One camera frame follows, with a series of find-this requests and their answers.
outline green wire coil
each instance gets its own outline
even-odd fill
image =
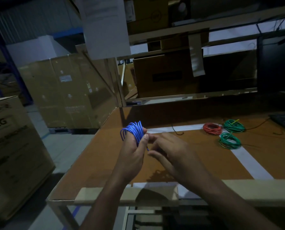
[[[232,133],[227,132],[220,135],[219,143],[222,147],[227,149],[237,149],[242,145],[239,139],[232,135]]]
[[[240,133],[245,131],[245,127],[243,124],[237,122],[236,120],[229,119],[224,123],[224,128],[227,131],[233,132],[233,133]]]

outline person's left hand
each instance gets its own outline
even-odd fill
[[[119,153],[117,163],[112,176],[118,179],[123,185],[129,184],[142,168],[143,156],[148,141],[154,141],[155,136],[146,134],[147,129],[143,127],[144,136],[140,140],[138,147],[132,133],[127,132],[122,148]]]

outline forearm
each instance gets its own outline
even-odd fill
[[[110,177],[85,217],[80,230],[113,229],[120,197],[125,186],[123,182]]]
[[[280,229],[243,198],[233,192],[224,182],[212,178],[201,197],[220,215],[238,229]]]

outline person's right hand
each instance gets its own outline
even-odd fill
[[[179,184],[197,195],[213,180],[189,145],[170,133],[156,136],[148,155],[156,158]]]

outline hand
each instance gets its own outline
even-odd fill
[[[140,140],[138,147],[132,133],[127,132],[119,157],[112,176],[122,182],[123,185],[129,184],[140,172],[143,163],[143,156],[147,148],[148,140],[155,140],[151,134],[146,134],[147,129],[143,127],[144,136]]]
[[[156,158],[164,168],[188,190],[200,194],[212,181],[197,154],[183,140],[170,133],[156,137],[148,155]]]

